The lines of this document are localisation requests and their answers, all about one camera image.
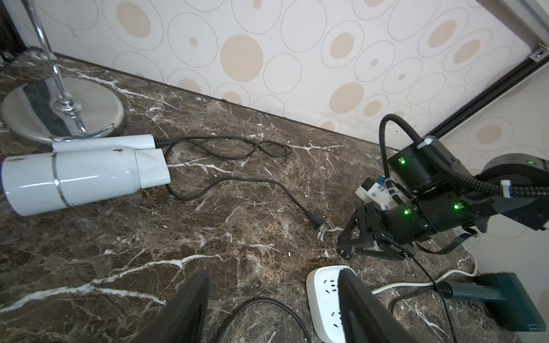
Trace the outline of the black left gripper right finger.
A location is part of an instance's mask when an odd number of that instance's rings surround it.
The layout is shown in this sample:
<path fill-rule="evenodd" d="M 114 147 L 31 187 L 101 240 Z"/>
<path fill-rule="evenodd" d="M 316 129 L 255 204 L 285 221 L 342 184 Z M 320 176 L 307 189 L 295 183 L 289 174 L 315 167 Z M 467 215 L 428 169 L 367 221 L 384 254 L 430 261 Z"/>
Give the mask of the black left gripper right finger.
<path fill-rule="evenodd" d="M 352 270 L 340 271 L 337 286 L 346 342 L 416 341 Z"/>

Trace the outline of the chrome cup rack stand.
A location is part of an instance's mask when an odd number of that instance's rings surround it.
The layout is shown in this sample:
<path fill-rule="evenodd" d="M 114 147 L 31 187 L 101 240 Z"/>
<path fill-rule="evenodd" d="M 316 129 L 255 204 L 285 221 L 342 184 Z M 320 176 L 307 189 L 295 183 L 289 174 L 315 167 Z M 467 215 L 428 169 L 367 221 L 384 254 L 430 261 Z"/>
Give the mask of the chrome cup rack stand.
<path fill-rule="evenodd" d="M 51 50 L 35 1 L 24 1 L 51 77 L 28 82 L 10 92 L 1 104 L 1 117 L 15 135 L 36 143 L 114 136 L 126 117 L 112 91 L 92 81 L 63 78 Z"/>

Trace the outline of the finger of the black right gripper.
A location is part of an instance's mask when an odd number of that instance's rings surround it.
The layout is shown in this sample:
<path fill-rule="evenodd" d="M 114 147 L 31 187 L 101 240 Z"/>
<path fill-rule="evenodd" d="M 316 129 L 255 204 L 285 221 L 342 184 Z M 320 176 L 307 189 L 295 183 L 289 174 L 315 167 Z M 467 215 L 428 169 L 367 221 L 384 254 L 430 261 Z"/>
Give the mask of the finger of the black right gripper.
<path fill-rule="evenodd" d="M 376 243 L 378 244 L 378 249 L 374 250 L 374 245 L 369 242 L 351 241 L 354 252 L 359 255 L 391 261 L 402 261 L 407 257 L 406 248 L 398 243 L 387 240 L 378 240 Z"/>
<path fill-rule="evenodd" d="M 355 254 L 367 255 L 369 229 L 366 224 L 366 211 L 355 210 L 347 226 L 337 238 L 336 251 L 345 261 Z"/>

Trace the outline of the white power strip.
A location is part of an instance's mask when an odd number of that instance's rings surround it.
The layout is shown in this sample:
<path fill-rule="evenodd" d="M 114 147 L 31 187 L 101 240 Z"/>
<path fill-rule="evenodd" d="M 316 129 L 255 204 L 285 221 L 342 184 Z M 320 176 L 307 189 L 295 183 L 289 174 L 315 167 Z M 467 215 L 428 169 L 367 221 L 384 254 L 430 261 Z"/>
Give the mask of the white power strip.
<path fill-rule="evenodd" d="M 316 335 L 323 342 L 345 342 L 340 314 L 338 277 L 344 265 L 321 267 L 311 271 L 306 280 L 307 298 Z"/>

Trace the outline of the white blow dryer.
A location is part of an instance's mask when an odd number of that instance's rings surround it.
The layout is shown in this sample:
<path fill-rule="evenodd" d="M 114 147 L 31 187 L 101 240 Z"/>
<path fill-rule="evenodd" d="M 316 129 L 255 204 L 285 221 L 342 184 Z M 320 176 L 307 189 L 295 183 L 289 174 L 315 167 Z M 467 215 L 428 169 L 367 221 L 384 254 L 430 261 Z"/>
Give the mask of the white blow dryer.
<path fill-rule="evenodd" d="M 1 185 L 11 208 L 31 216 L 171 182 L 151 134 L 57 141 L 52 151 L 8 157 Z"/>

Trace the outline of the green blow dryer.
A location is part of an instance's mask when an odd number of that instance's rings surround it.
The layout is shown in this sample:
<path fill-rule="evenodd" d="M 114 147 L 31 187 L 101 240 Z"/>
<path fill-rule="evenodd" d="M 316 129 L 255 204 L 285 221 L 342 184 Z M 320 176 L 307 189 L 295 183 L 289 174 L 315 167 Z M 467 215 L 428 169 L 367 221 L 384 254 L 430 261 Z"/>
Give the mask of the green blow dryer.
<path fill-rule="evenodd" d="M 484 302 L 504 329 L 512 332 L 545 332 L 547 325 L 517 274 L 479 274 L 473 284 L 440 282 L 443 297 L 449 300 Z"/>

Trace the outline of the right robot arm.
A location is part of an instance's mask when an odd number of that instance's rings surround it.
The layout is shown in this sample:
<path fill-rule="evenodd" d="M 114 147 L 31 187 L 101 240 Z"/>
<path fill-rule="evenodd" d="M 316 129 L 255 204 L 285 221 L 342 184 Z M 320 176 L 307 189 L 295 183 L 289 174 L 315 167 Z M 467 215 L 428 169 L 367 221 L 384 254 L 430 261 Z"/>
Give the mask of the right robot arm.
<path fill-rule="evenodd" d="M 436 234 L 463 233 L 440 250 L 444 255 L 486 232 L 501 214 L 532 230 L 548 228 L 548 162 L 527 154 L 505 154 L 472 175 L 436 137 L 419 135 L 402 117 L 388 114 L 411 144 L 392 157 L 382 154 L 384 174 L 361 190 L 372 199 L 354 212 L 337 240 L 345 260 L 356 254 L 400 261 L 423 249 Z M 394 207 L 374 200 L 388 193 Z"/>

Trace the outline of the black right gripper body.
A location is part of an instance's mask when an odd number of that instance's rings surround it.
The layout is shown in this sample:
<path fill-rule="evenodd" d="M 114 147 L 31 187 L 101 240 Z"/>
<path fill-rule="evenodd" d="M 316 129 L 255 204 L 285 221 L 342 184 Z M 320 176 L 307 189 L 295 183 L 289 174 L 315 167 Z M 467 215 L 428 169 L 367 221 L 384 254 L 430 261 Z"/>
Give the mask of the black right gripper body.
<path fill-rule="evenodd" d="M 369 243 L 374 245 L 374 250 L 378 249 L 376 241 L 387 240 L 402 245 L 407 250 L 407 257 L 413 257 L 415 250 L 412 243 L 428 237 L 430 225 L 421 217 L 419 209 L 412 202 L 387 211 L 371 202 L 362 206 L 361 210 L 366 211 Z"/>

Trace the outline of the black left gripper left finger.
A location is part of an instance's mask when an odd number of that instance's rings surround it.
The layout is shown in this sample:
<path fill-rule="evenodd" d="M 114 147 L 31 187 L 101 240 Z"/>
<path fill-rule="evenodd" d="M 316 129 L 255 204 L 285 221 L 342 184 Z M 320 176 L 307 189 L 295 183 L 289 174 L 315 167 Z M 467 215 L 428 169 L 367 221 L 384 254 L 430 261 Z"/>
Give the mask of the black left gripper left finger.
<path fill-rule="evenodd" d="M 200 342 L 209 294 L 209 274 L 193 274 L 133 341 Z"/>

